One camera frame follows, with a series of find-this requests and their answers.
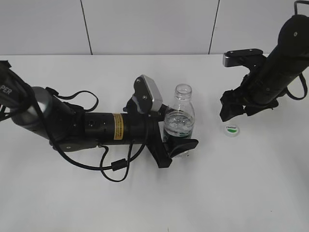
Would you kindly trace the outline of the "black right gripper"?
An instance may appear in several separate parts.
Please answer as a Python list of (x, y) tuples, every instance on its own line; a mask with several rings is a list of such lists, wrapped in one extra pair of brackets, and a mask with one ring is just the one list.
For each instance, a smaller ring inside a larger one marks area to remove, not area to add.
[(236, 116), (246, 114), (247, 116), (255, 115), (266, 109), (274, 109), (278, 107), (278, 101), (272, 100), (270, 103), (258, 103), (253, 99), (249, 90), (248, 83), (252, 79), (250, 74), (246, 74), (239, 87), (227, 90), (220, 98), (222, 108), (220, 118), (223, 122), (227, 122)]

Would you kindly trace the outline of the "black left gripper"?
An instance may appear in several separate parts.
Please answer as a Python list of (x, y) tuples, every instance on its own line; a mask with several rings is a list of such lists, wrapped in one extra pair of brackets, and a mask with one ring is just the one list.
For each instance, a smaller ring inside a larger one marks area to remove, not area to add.
[(173, 111), (168, 105), (162, 104), (159, 111), (149, 111), (145, 114), (139, 113), (140, 107), (135, 96), (127, 102), (124, 111), (128, 116), (129, 141), (141, 143), (140, 149), (130, 158), (135, 160), (145, 147), (148, 148), (159, 168), (168, 168), (175, 156), (195, 149), (198, 145), (197, 139), (168, 138), (162, 141), (159, 122), (165, 120), (167, 114)]

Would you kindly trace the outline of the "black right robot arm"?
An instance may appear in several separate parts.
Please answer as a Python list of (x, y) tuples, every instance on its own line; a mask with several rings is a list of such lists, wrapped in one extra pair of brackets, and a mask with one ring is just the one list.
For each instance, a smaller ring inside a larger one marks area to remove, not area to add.
[(223, 65), (250, 71), (239, 87), (225, 91), (220, 98), (223, 122), (278, 107), (277, 99), (289, 93), (287, 87), (297, 77), (304, 80), (303, 71), (309, 66), (309, 18), (298, 14), (287, 20), (268, 56), (256, 48), (233, 50), (224, 53)]

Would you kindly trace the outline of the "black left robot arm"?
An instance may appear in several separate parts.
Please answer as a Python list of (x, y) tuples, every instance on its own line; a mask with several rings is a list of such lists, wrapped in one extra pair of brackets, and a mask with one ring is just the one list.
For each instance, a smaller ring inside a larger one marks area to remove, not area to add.
[(11, 69), (0, 63), (1, 120), (31, 131), (50, 142), (62, 156), (109, 145), (139, 144), (148, 148), (159, 168), (170, 166), (173, 157), (194, 149), (198, 140), (170, 138), (163, 141), (159, 123), (167, 107), (153, 79), (141, 75), (134, 82), (134, 93), (122, 113), (97, 113), (70, 104), (49, 87), (31, 87)]

